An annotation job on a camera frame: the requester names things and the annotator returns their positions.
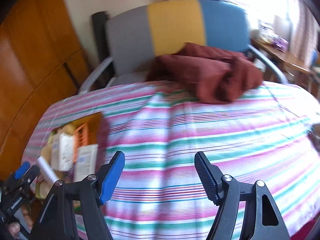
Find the small white box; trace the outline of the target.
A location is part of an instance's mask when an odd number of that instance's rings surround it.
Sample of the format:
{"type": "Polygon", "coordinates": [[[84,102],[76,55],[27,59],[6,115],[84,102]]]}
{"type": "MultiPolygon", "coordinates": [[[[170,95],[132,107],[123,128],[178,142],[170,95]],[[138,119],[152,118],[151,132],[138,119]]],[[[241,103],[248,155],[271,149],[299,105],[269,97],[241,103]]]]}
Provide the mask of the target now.
{"type": "Polygon", "coordinates": [[[78,148],[78,158],[74,166],[73,181],[82,181],[90,174],[95,173],[98,144],[81,146],[78,148]]]}

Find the orange plastic rack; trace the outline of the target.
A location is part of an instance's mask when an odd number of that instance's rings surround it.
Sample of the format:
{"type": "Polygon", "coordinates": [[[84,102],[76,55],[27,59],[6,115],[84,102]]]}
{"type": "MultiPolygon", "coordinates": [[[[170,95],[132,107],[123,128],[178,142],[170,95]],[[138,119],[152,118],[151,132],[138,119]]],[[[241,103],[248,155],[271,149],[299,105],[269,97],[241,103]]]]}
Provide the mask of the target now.
{"type": "Polygon", "coordinates": [[[89,126],[88,123],[80,125],[73,134],[73,162],[76,163],[78,158],[78,148],[89,145],[89,126]]]}

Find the white foam block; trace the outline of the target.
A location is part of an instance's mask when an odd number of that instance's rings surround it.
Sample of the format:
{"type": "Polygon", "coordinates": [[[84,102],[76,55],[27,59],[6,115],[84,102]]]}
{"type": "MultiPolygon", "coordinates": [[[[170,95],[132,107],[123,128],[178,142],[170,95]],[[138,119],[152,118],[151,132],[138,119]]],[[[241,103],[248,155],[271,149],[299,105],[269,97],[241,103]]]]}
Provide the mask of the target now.
{"type": "Polygon", "coordinates": [[[37,158],[36,165],[39,167],[40,173],[49,185],[52,186],[58,180],[56,173],[43,156],[37,158]]]}

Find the cream tea box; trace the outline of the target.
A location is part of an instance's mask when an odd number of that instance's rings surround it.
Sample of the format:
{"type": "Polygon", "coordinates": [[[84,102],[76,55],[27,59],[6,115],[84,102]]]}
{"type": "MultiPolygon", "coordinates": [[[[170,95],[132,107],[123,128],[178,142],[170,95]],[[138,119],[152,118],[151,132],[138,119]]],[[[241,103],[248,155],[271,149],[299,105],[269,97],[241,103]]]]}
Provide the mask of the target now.
{"type": "Polygon", "coordinates": [[[51,167],[54,170],[67,172],[73,166],[74,141],[71,135],[57,133],[52,140],[51,167]]]}

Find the gold tin tray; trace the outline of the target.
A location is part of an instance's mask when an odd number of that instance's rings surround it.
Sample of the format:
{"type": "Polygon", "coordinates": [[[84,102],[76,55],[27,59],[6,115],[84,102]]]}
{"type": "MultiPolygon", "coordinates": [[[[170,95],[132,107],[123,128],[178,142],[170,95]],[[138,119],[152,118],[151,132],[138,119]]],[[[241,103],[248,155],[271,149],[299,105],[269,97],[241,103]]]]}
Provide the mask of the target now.
{"type": "MultiPolygon", "coordinates": [[[[106,138],[108,134],[108,124],[101,112],[87,115],[82,118],[69,121],[58,127],[50,129],[49,135],[48,137],[46,137],[44,141],[45,145],[41,147],[40,156],[43,156],[44,159],[46,159],[48,164],[51,166],[53,136],[56,135],[57,133],[66,133],[73,137],[74,131],[84,123],[88,123],[88,126],[89,126],[89,145],[98,144],[97,159],[95,163],[95,171],[96,171],[101,166],[98,163],[98,160],[102,157],[103,150],[106,148],[106,138]]],[[[73,162],[73,166],[69,171],[61,172],[61,171],[54,170],[54,172],[56,173],[59,179],[62,179],[67,183],[71,183],[71,182],[74,182],[73,181],[74,166],[75,166],[75,163],[73,162]]],[[[43,202],[46,196],[48,195],[51,187],[52,186],[48,184],[45,178],[42,175],[40,175],[36,179],[36,186],[35,186],[36,198],[43,202]]]]}

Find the striped tablecloth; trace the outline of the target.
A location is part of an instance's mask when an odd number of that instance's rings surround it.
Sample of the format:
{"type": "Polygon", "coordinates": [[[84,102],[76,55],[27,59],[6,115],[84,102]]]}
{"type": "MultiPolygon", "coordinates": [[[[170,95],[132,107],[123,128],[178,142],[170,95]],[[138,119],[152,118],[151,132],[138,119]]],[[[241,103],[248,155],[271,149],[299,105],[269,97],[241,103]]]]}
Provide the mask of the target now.
{"type": "Polygon", "coordinates": [[[319,213],[319,153],[308,137],[319,103],[297,85],[265,81],[226,105],[199,103],[166,81],[73,96],[47,109],[23,161],[36,161],[53,129],[95,113],[103,115],[96,166],[125,154],[103,207],[114,239],[207,237],[217,207],[194,167],[199,151],[238,181],[263,180],[291,235],[319,213]]]}

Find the wooden wardrobe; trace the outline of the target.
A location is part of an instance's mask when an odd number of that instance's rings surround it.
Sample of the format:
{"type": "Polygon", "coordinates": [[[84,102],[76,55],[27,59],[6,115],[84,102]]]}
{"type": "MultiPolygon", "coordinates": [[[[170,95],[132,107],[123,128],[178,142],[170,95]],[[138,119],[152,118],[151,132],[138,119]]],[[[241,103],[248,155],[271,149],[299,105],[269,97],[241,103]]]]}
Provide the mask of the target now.
{"type": "Polygon", "coordinates": [[[64,0],[17,0],[1,23],[1,178],[20,166],[41,116],[89,75],[64,0]]]}

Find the dark red cloth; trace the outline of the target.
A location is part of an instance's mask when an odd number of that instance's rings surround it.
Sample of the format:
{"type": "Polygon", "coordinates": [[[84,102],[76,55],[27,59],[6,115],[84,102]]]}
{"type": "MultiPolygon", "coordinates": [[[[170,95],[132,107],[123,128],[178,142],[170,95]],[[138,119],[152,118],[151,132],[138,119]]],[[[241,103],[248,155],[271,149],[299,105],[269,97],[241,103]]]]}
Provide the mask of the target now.
{"type": "Polygon", "coordinates": [[[240,52],[186,43],[177,53],[156,57],[146,81],[174,81],[202,103],[231,103],[259,87],[263,74],[240,52]]]}

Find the wooden side desk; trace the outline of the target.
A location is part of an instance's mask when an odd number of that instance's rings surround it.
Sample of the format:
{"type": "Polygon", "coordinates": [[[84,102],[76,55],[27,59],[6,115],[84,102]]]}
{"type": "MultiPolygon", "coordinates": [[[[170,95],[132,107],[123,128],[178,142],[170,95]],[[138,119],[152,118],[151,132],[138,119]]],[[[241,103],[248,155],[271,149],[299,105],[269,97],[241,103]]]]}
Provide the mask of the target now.
{"type": "Polygon", "coordinates": [[[282,52],[271,45],[255,38],[251,44],[265,53],[266,56],[282,71],[290,83],[306,88],[309,84],[310,71],[306,64],[290,52],[282,52]]]}

